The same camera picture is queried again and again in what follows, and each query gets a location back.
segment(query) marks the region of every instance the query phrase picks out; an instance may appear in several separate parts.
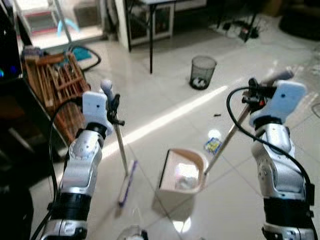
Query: trash can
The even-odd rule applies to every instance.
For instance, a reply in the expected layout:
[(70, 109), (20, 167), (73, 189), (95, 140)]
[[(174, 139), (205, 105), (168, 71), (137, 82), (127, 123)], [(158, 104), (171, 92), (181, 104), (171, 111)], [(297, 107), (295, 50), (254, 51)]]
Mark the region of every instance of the trash can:
[(197, 90), (206, 89), (212, 75), (214, 74), (217, 62), (209, 56), (196, 56), (192, 59), (190, 86)]

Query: tile floor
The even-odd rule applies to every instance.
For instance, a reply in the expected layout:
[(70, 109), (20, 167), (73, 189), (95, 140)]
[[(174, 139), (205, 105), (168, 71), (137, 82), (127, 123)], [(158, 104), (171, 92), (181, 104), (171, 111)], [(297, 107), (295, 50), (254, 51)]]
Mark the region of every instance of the tile floor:
[[(227, 94), (258, 80), (295, 66), (296, 81), (305, 82), (308, 94), (287, 125), (296, 144), (296, 158), (316, 184), (314, 224), (320, 234), (320, 120), (311, 105), (319, 100), (319, 78), (306, 77), (306, 67), (316, 42), (296, 38), (277, 28), (277, 18), (267, 18), (268, 29), (261, 38), (247, 44), (212, 29), (180, 33), (155, 43), (154, 73), (149, 74), (148, 46), (128, 53), (118, 42), (100, 41), (88, 46), (102, 56), (102, 62), (86, 74), (94, 91), (109, 78), (121, 94), (119, 118), (129, 160), (138, 160), (125, 208), (117, 208), (124, 171), (115, 134), (105, 141), (99, 165), (96, 192), (88, 217), (90, 240), (115, 240), (121, 231), (138, 224), (151, 240), (264, 239), (261, 227), (265, 216), (257, 179), (257, 166), (251, 155), (252, 141), (237, 133), (213, 167), (204, 190), (193, 198), (168, 202), (155, 194), (167, 150), (174, 147), (203, 150), (208, 132), (216, 129), (223, 139), (232, 121), (226, 109)], [(206, 54), (218, 62), (210, 86), (197, 91), (188, 85), (191, 60)], [(239, 114), (240, 96), (232, 107)], [(45, 214), (52, 195), (48, 180), (31, 191), (39, 208), (33, 231)]]

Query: white dustpan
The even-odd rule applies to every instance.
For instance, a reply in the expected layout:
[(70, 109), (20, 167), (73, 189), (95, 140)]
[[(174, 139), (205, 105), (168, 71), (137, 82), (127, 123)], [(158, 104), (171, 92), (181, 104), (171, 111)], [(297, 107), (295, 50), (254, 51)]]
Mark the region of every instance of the white dustpan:
[(194, 195), (205, 186), (206, 157), (195, 150), (169, 149), (158, 191)]

